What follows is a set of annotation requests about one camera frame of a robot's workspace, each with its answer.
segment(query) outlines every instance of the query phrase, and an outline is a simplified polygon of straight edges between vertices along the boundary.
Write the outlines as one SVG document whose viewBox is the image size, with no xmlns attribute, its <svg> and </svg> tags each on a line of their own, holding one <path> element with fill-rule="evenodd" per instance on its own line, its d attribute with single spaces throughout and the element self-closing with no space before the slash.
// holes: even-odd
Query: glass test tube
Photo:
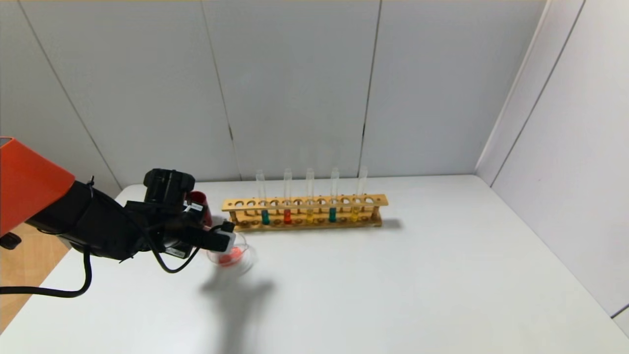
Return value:
<svg viewBox="0 0 629 354">
<path fill-rule="evenodd" d="M 332 175 L 330 176 L 331 190 L 330 190 L 330 204 L 335 205 L 338 203 L 338 168 L 332 169 Z M 330 222 L 337 221 L 337 208 L 330 206 Z"/>
<path fill-rule="evenodd" d="M 358 173 L 358 186 L 356 187 L 356 197 L 360 198 L 363 193 L 365 193 L 365 185 L 367 184 L 367 166 L 362 166 Z M 360 212 L 360 207 L 353 207 L 352 214 L 350 215 L 350 220 L 353 222 L 358 221 L 358 216 Z"/>
<path fill-rule="evenodd" d="M 306 203 L 312 205 L 315 203 L 315 172 L 309 168 L 306 170 Z M 306 223 L 313 223 L 313 213 L 315 211 L 311 208 L 306 209 Z"/>
<path fill-rule="evenodd" d="M 262 173 L 261 169 L 255 172 L 255 182 L 258 185 L 258 198 L 260 198 L 260 204 L 266 207 L 267 206 L 267 189 L 264 182 L 264 174 Z M 269 225 L 270 224 L 269 211 L 265 209 L 261 211 L 261 214 L 262 214 L 263 225 Z"/>
<path fill-rule="evenodd" d="M 284 223 L 292 224 L 291 219 L 291 181 L 292 172 L 290 168 L 284 170 Z"/>
</svg>

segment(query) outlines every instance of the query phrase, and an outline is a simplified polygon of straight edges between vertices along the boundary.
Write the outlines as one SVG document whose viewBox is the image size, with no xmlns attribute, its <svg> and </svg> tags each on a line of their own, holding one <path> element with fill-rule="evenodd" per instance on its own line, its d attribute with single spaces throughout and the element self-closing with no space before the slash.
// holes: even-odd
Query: wooden floor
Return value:
<svg viewBox="0 0 629 354">
<path fill-rule="evenodd" d="M 16 249 L 0 248 L 0 285 L 39 286 L 68 248 L 56 236 L 38 232 L 26 224 L 13 233 L 22 238 Z M 0 295 L 0 333 L 4 331 L 30 295 Z"/>
</svg>

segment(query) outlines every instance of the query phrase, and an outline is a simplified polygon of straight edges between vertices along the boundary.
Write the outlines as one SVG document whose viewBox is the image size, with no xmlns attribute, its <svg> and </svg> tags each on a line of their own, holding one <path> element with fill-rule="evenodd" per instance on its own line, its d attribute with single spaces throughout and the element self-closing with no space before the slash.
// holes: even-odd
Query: teal liquid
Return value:
<svg viewBox="0 0 629 354">
<path fill-rule="evenodd" d="M 337 221 L 337 209 L 330 208 L 330 222 L 336 222 L 336 221 Z"/>
<path fill-rule="evenodd" d="M 268 210 L 263 210 L 262 211 L 262 223 L 264 225 L 269 225 L 271 223 L 271 220 L 269 219 L 269 211 Z"/>
</svg>

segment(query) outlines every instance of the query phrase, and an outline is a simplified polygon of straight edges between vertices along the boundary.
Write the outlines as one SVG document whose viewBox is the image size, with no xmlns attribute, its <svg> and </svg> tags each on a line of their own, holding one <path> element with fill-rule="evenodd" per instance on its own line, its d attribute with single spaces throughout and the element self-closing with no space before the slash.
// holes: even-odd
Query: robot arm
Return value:
<svg viewBox="0 0 629 354">
<path fill-rule="evenodd" d="M 144 202 L 122 207 L 16 139 L 0 137 L 0 236 L 22 222 L 67 239 L 89 255 L 126 260 L 151 251 L 164 270 L 175 273 L 199 248 L 229 253 L 234 225 L 211 226 L 205 196 L 193 191 L 194 178 L 153 169 L 144 178 Z M 159 253 L 189 258 L 170 270 Z M 0 294 L 7 294 L 0 288 Z"/>
</svg>

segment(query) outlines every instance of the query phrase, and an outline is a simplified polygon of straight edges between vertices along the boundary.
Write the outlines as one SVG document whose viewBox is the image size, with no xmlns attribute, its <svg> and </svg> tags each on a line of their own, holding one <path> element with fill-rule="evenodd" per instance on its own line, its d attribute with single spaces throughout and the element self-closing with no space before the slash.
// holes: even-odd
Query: test tube rack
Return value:
<svg viewBox="0 0 629 354">
<path fill-rule="evenodd" d="M 320 195 L 313 199 L 312 204 L 306 198 L 291 198 L 288 208 L 291 210 L 290 224 L 284 223 L 284 210 L 287 209 L 286 199 L 267 198 L 266 205 L 259 198 L 226 199 L 223 211 L 230 213 L 230 221 L 236 225 L 236 231 L 286 231 L 303 229 L 342 229 L 347 227 L 379 227 L 382 226 L 380 207 L 389 205 L 384 194 L 339 195 L 338 203 L 331 203 L 333 197 Z M 337 208 L 337 219 L 329 219 L 330 207 Z M 360 208 L 357 221 L 351 220 L 353 208 Z M 306 222 L 306 211 L 313 210 L 314 220 Z M 268 210 L 270 223 L 264 225 L 261 219 L 263 210 Z"/>
</svg>

